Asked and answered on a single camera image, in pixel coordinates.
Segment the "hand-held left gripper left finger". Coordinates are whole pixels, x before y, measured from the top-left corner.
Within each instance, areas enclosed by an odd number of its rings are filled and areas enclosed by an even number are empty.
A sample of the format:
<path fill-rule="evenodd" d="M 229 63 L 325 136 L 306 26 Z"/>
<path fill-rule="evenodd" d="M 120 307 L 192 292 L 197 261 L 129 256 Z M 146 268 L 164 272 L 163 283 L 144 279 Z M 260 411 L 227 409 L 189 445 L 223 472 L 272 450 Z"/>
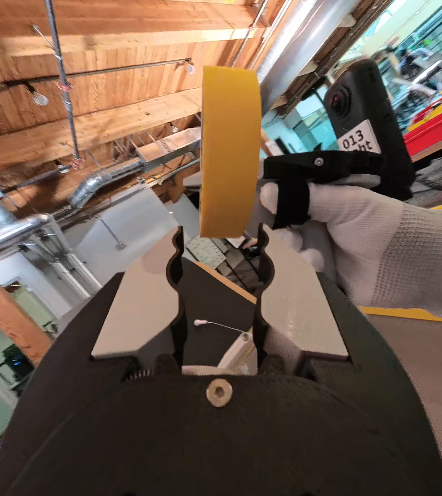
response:
<path fill-rule="evenodd" d="M 183 365 L 187 317 L 179 282 L 183 276 L 183 227 L 168 231 L 125 270 L 94 344 L 95 360 L 133 357 L 141 369 L 156 358 Z"/>

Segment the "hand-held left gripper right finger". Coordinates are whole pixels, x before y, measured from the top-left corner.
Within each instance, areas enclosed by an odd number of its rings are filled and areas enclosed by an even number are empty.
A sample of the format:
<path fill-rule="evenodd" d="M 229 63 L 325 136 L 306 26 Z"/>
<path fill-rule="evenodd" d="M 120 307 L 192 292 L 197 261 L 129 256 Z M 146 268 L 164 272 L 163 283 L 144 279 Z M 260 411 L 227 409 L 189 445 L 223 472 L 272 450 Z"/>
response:
<path fill-rule="evenodd" d="M 349 353 L 313 266 L 266 224 L 258 227 L 259 277 L 253 340 L 258 366 L 269 355 L 297 374 L 308 359 L 345 362 Z"/>

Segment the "yellow plastic bin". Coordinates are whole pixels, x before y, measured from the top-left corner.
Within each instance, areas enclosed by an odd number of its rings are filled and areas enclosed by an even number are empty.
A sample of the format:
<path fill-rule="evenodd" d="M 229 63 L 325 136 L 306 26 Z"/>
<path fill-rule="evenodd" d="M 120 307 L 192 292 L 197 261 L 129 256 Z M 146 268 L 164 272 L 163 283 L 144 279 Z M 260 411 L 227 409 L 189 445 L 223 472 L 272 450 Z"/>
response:
<path fill-rule="evenodd" d="M 442 205 L 433 207 L 433 210 L 442 210 Z M 380 308 L 380 307 L 359 307 L 359 310 L 366 315 L 379 315 L 385 317 L 397 317 L 405 319 L 416 319 L 416 320 L 426 320 L 433 322 L 442 322 L 442 317 L 438 317 L 430 314 L 429 312 L 418 309 L 401 309 L 401 308 Z"/>

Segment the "yellow tape roll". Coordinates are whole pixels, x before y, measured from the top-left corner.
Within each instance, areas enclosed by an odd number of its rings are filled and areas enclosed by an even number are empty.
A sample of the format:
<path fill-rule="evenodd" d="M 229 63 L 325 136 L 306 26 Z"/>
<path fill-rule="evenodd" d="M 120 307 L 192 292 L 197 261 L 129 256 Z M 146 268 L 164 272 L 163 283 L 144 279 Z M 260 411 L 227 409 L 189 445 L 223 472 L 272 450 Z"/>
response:
<path fill-rule="evenodd" d="M 205 66 L 201 109 L 200 236 L 238 238 L 256 192 L 261 141 L 254 72 Z"/>

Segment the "person's right hand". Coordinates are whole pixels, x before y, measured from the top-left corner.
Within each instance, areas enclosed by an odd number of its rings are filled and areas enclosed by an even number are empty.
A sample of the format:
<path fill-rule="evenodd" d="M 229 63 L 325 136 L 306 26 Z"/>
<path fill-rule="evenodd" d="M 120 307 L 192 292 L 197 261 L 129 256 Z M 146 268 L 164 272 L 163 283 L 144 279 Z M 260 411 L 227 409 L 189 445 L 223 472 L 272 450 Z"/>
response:
<path fill-rule="evenodd" d="M 267 183 L 262 207 L 279 236 L 361 307 L 442 318 L 442 209 L 351 185 Z"/>

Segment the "long red bin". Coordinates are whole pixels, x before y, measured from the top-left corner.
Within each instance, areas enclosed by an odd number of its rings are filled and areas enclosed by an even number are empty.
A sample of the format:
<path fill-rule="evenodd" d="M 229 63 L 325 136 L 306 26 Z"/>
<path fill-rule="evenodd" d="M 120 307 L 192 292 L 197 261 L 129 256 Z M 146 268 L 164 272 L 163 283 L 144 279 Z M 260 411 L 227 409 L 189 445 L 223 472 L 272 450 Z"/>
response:
<path fill-rule="evenodd" d="M 420 125 L 404 137 L 406 149 L 413 161 L 442 149 L 442 115 Z"/>

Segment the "wooden office desk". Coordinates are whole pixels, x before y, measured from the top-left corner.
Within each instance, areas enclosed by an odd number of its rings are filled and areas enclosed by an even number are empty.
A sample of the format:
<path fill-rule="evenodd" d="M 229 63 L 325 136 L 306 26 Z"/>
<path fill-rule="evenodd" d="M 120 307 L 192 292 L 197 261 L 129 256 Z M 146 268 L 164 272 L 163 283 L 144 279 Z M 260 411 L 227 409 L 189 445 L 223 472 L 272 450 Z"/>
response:
<path fill-rule="evenodd" d="M 429 164 L 431 161 L 435 159 L 442 158 L 442 148 L 439 148 L 438 150 L 432 151 L 430 153 L 424 154 L 422 157 L 417 157 L 416 160 L 414 160 L 415 157 L 412 157 L 412 162 L 414 164 L 414 167 L 418 169 L 422 169 L 426 165 L 422 166 L 422 163 L 427 163 Z"/>

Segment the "black sheet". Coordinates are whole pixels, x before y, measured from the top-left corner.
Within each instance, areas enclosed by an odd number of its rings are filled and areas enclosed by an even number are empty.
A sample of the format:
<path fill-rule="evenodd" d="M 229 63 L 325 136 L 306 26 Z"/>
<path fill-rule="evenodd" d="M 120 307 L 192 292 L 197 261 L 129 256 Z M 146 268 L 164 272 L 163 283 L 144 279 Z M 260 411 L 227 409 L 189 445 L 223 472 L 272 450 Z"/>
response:
<path fill-rule="evenodd" d="M 255 303 L 182 257 L 178 284 L 185 303 L 188 337 L 184 366 L 216 367 L 241 331 L 249 331 Z"/>

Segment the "handwritten whiteboard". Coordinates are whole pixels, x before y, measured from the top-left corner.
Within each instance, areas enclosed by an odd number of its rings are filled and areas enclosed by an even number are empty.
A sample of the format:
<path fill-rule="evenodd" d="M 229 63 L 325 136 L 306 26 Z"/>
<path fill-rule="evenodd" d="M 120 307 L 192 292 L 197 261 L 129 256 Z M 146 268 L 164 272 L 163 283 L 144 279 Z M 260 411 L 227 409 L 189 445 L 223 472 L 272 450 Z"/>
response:
<path fill-rule="evenodd" d="M 186 243 L 187 250 L 200 263 L 217 270 L 226 262 L 226 256 L 211 238 L 196 236 Z"/>

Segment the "silver ventilation ducts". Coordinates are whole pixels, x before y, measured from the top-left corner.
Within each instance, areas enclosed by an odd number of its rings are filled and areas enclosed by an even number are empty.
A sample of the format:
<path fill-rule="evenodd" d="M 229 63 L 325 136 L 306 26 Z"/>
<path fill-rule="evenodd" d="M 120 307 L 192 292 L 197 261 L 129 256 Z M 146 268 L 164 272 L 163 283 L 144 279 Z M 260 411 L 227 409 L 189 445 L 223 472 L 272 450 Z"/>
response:
<path fill-rule="evenodd" d="M 68 204 L 53 215 L 45 213 L 32 215 L 0 229 L 0 251 L 21 243 L 45 228 L 55 231 L 58 227 L 57 220 L 68 219 L 82 211 L 100 189 L 137 173 L 152 172 L 178 157 L 192 153 L 200 147 L 200 140 L 200 127 L 185 129 L 150 143 L 149 146 L 155 145 L 158 149 L 155 153 L 142 153 L 137 149 L 136 158 L 90 174 L 69 196 Z"/>

